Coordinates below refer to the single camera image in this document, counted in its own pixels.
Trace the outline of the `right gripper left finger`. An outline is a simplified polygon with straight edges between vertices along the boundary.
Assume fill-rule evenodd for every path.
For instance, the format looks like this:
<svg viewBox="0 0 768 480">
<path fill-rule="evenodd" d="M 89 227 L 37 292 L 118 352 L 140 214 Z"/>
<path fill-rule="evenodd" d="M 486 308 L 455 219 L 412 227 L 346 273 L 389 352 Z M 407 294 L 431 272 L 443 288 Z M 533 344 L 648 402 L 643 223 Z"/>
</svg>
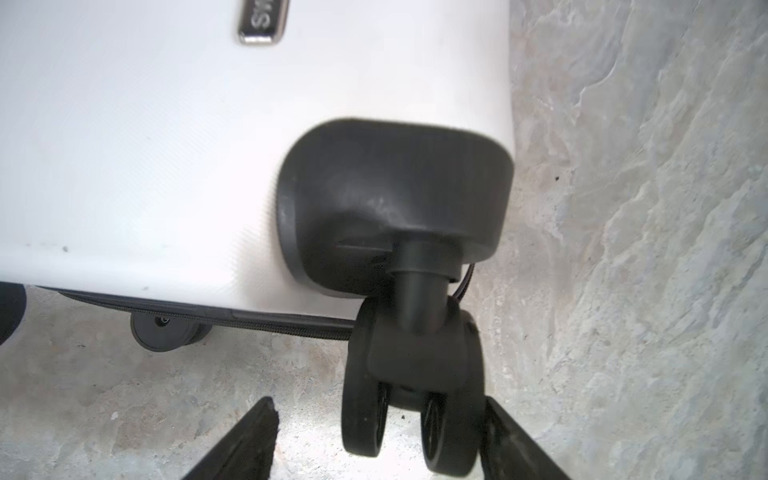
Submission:
<svg viewBox="0 0 768 480">
<path fill-rule="evenodd" d="M 183 479 L 269 479 L 278 432 L 273 399 L 263 397 Z"/>
</svg>

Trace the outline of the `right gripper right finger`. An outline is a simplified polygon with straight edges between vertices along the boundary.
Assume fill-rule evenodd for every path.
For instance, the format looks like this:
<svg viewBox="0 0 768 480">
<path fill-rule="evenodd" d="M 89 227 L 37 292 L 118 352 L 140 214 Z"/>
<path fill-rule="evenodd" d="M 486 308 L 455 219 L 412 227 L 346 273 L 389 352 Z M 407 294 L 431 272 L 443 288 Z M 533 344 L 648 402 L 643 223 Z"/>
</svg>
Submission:
<svg viewBox="0 0 768 480">
<path fill-rule="evenodd" d="M 485 480 L 570 480 L 492 397 L 486 397 L 479 449 Z"/>
</svg>

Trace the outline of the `white suitcase black lining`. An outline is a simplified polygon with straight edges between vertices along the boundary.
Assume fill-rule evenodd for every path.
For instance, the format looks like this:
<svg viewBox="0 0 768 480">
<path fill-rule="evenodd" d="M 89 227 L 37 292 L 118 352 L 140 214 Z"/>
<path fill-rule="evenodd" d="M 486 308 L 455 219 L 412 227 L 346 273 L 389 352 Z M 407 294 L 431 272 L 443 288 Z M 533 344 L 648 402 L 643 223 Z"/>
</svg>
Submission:
<svg viewBox="0 0 768 480">
<path fill-rule="evenodd" d="M 1 339 L 37 287 L 154 352 L 213 326 L 349 346 L 342 441 L 392 407 L 485 454 L 460 306 L 513 175 L 506 1 L 5 1 Z"/>
</svg>

